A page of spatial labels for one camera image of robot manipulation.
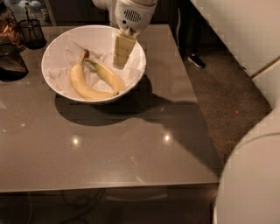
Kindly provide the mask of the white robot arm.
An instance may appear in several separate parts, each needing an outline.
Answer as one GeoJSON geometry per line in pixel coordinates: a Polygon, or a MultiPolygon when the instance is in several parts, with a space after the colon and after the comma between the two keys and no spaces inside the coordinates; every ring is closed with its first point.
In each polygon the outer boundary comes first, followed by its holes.
{"type": "Polygon", "coordinates": [[[253,120],[221,174],[213,224],[280,224],[280,0],[171,0],[176,40],[194,8],[234,56],[269,111],[253,120]]]}

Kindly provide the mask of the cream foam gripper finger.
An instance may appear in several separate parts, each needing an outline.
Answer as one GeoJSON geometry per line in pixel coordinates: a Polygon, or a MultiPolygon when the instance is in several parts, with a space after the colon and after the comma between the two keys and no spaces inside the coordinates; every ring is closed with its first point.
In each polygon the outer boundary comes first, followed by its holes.
{"type": "Polygon", "coordinates": [[[118,33],[115,37],[115,51],[113,57],[113,65],[123,69],[130,57],[130,54],[136,44],[133,36],[118,33]]]}

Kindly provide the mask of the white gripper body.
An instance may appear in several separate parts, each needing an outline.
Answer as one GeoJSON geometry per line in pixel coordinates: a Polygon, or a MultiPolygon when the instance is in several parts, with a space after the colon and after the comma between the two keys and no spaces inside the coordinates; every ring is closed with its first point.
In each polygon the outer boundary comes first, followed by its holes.
{"type": "Polygon", "coordinates": [[[115,19],[120,30],[138,36],[150,24],[158,0],[117,0],[115,19]]]}

